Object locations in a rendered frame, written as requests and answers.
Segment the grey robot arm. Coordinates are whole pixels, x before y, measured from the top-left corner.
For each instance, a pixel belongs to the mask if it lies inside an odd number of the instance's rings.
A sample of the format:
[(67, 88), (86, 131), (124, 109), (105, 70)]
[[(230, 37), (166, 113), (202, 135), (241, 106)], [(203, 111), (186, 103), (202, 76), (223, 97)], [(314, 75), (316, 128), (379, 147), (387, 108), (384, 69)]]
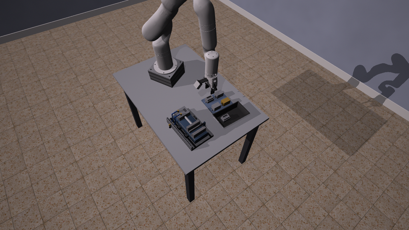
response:
[[(152, 41), (156, 61), (154, 69), (159, 74), (171, 74), (178, 67), (172, 58), (169, 38), (172, 32), (172, 19), (178, 13), (179, 7), (187, 0), (161, 0), (159, 9), (142, 27), (142, 35)], [(193, 0), (193, 9), (198, 16), (200, 34), (205, 58), (205, 74), (208, 77), (217, 75), (219, 54), (215, 51), (217, 45), (216, 18), (214, 6), (210, 0)]]

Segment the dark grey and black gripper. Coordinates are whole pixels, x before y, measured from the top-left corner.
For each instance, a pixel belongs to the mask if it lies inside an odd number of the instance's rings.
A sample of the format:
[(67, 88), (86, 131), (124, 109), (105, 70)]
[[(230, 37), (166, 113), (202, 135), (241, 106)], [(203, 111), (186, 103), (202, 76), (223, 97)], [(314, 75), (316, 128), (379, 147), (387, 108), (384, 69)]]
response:
[[(213, 94), (217, 90), (217, 76), (208, 77), (205, 75), (204, 78), (207, 78), (208, 81), (205, 82), (205, 88), (211, 88), (211, 94)], [(213, 89), (214, 88), (214, 89)]]

